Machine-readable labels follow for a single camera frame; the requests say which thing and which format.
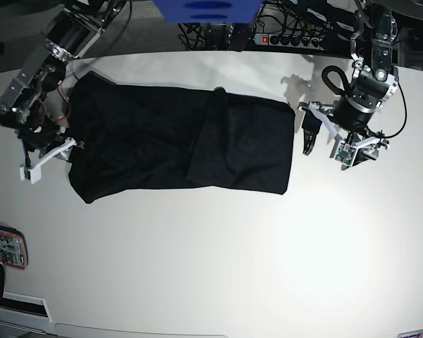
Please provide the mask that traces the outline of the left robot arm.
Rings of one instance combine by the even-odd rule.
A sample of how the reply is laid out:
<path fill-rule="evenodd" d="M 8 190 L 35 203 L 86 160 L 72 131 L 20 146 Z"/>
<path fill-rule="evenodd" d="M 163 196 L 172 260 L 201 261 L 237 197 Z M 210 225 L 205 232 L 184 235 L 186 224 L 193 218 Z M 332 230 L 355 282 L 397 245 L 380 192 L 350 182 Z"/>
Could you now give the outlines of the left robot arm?
<path fill-rule="evenodd" d="M 321 72 L 323 83 L 338 97 L 332 104 L 301 102 L 304 111 L 303 154 L 312 152 L 322 127 L 334 141 L 330 157 L 342 170 L 375 161 L 380 149 L 389 149 L 390 137 L 374 132 L 369 121 L 400 89 L 398 69 L 392 64 L 396 20 L 391 11 L 376 5 L 369 17 L 362 1 L 356 1 L 355 31 L 350 37 L 352 76 L 334 65 Z"/>

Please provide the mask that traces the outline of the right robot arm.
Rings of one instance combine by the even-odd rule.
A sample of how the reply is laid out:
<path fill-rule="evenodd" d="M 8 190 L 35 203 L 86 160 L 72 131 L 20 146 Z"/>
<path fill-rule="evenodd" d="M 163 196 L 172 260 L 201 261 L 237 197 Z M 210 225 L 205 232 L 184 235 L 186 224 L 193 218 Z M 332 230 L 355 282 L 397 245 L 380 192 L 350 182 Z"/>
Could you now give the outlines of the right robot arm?
<path fill-rule="evenodd" d="M 101 37 L 125 6 L 125 1 L 63 1 L 63 8 L 44 32 L 43 42 L 24 62 L 0 96 L 0 126 L 16 132 L 29 167 L 29 154 L 40 150 L 61 153 L 75 146 L 47 113 L 45 101 L 66 77 L 67 65 L 81 58 Z"/>

